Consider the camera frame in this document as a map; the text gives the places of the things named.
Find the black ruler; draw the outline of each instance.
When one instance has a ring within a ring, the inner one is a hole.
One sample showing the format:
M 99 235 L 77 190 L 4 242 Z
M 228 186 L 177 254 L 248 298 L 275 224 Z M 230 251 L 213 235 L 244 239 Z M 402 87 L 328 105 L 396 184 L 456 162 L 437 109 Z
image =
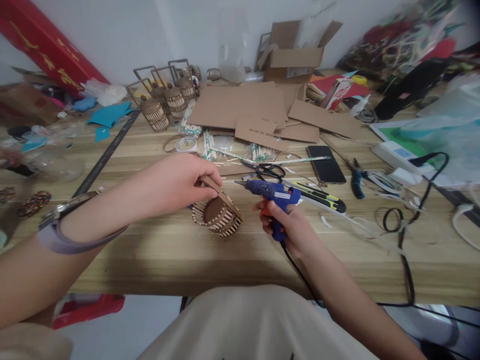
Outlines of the black ruler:
M 100 159 L 98 159 L 93 169 L 88 173 L 85 180 L 83 180 L 83 182 L 80 184 L 78 189 L 75 191 L 75 193 L 72 196 L 73 198 L 77 197 L 78 195 L 85 194 L 87 191 L 89 191 L 90 187 L 92 186 L 94 181 L 97 179 L 97 177 L 99 176 L 104 166 L 109 162 L 112 154 L 115 152 L 115 150 L 117 150 L 120 143 L 124 139 L 125 135 L 129 132 L 135 120 L 137 120 L 137 118 L 139 117 L 139 114 L 140 114 L 139 110 L 134 110 L 131 113 L 131 117 L 127 120 L 125 125 L 123 125 L 123 127 L 120 129 L 120 131 L 115 136 L 113 141 L 110 143 L 110 145 L 108 145 L 108 147 L 106 148 L 105 152 L 102 154 Z

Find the red paper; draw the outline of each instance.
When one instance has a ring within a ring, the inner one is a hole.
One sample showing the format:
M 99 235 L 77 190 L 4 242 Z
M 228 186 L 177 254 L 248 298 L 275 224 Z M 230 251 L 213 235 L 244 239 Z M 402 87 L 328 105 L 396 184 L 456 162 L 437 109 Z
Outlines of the red paper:
M 317 80 L 317 81 L 313 81 L 312 84 L 315 85 L 320 90 L 322 90 L 325 94 L 328 94 L 329 90 L 332 87 L 332 85 L 334 84 L 335 80 L 336 79 L 341 79 L 342 77 L 343 77 L 342 74 L 333 75 L 333 76 L 329 76 L 329 77 L 326 77 L 326 78 L 323 78 L 323 79 L 320 79 L 320 80 Z M 365 97 L 365 96 L 367 96 L 368 94 L 371 94 L 371 93 L 372 92 L 368 88 L 366 88 L 365 86 L 358 85 L 356 82 L 354 82 L 353 85 L 351 86 L 350 90 L 348 90 L 346 95 L 343 97 L 343 99 L 350 98 L 350 97 L 353 97 L 353 96 L 356 96 L 356 95 L 359 95 L 361 97 Z

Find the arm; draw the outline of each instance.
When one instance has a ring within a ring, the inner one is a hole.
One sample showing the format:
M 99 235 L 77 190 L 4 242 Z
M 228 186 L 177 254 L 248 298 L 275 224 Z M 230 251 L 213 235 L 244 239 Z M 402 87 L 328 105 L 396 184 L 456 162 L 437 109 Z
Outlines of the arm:
M 217 167 L 191 154 L 175 154 L 75 209 L 60 222 L 74 242 L 88 243 L 137 220 L 165 215 L 197 201 L 214 198 L 215 190 L 198 187 L 198 178 L 219 185 Z M 34 234 L 0 256 L 0 329 L 23 321 L 61 298 L 101 248 L 63 255 L 43 247 Z
M 262 201 L 254 210 L 269 207 L 288 237 L 286 247 L 310 284 L 321 294 L 331 318 L 379 359 L 422 359 L 422 352 L 405 332 L 378 306 L 350 276 L 314 232 L 294 205 L 283 212 L 273 201 Z M 261 217 L 263 230 L 272 234 L 269 219 Z

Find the red object on floor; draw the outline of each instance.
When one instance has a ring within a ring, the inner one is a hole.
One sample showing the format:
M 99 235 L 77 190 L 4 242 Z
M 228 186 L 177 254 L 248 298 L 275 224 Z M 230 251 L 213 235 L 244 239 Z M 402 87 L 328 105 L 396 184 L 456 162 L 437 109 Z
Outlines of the red object on floor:
M 72 94 L 91 78 L 108 83 L 30 0 L 1 2 L 0 32 Z
M 60 315 L 53 322 L 53 329 L 56 330 L 104 315 L 118 313 L 124 307 L 124 302 L 125 296 L 110 294 L 104 294 L 96 302 L 85 306 L 78 304 L 76 301 L 66 302 Z
M 341 74 L 338 75 L 333 75 L 329 76 L 317 81 L 313 81 L 312 84 L 315 85 L 317 88 L 322 90 L 325 94 L 328 94 L 330 91 L 330 88 L 333 86 L 334 82 L 336 79 L 341 79 L 343 76 Z M 371 94 L 372 92 L 365 86 L 358 85 L 356 82 L 353 83 L 351 86 L 350 90 L 346 93 L 346 95 L 343 97 L 345 98 L 350 98 L 352 96 L 359 95 L 361 97 L 365 97 L 368 94 Z

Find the blue paper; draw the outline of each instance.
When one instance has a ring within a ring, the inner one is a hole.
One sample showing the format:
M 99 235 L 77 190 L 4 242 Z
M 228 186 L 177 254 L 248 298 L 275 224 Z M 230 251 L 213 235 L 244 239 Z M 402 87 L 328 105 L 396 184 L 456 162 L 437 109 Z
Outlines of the blue paper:
M 133 109 L 129 108 L 130 104 L 130 102 L 124 102 L 121 104 L 102 107 L 95 111 L 86 123 L 95 123 L 111 128 L 116 120 L 133 111 Z
M 110 128 L 106 126 L 99 127 L 95 131 L 95 142 L 98 143 L 103 139 L 108 139 L 110 137 Z

